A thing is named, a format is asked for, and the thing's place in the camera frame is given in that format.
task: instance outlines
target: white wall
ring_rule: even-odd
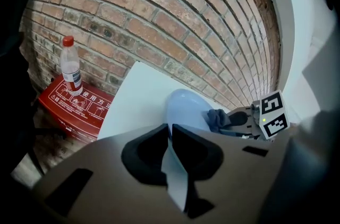
[[[325,0],[273,0],[282,41],[278,88],[290,121],[334,108],[339,96],[336,14]]]

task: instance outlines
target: red bottle cap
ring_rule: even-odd
[[[71,47],[73,46],[73,36],[72,35],[69,35],[69,36],[65,36],[64,39],[63,39],[63,46],[64,47]]]

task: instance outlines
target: blue object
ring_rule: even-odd
[[[186,89],[171,93],[166,106],[166,123],[172,134],[172,125],[179,124],[210,132],[208,111],[213,109],[199,95]]]

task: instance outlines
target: brick wall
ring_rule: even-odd
[[[274,90],[279,37],[270,0],[30,0],[22,53],[42,88],[73,35],[82,78],[115,94],[143,61],[233,109]]]

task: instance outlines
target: red cardboard box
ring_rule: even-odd
[[[69,136],[90,143],[97,139],[114,97],[84,81],[82,84],[82,93],[72,96],[60,75],[41,93],[39,101]]]

